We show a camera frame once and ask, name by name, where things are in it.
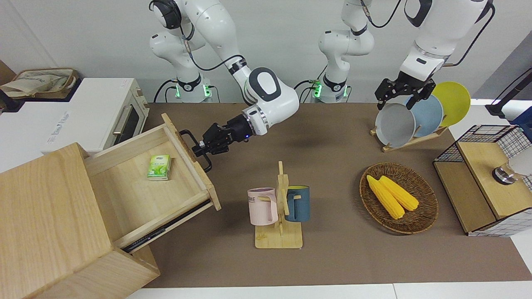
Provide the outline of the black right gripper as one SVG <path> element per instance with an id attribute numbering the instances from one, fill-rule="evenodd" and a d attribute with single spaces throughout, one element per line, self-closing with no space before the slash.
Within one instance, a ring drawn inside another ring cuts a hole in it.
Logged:
<path id="1" fill-rule="evenodd" d="M 213 123 L 202 135 L 203 143 L 195 145 L 193 152 L 196 157 L 208 153 L 212 155 L 225 153 L 233 142 L 242 142 L 251 136 L 253 136 L 251 125 L 247 118 L 240 114 L 230 119 L 226 125 Z"/>

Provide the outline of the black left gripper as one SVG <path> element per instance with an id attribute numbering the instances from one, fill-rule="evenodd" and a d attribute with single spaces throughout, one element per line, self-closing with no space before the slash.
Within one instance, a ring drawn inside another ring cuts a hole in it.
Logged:
<path id="1" fill-rule="evenodd" d="M 382 110 L 387 101 L 393 98 L 393 95 L 411 95 L 407 101 L 407 109 L 411 110 L 417 102 L 427 100 L 431 96 L 436 83 L 431 78 L 419 80 L 415 77 L 399 72 L 395 80 L 383 79 L 375 91 L 378 110 Z"/>

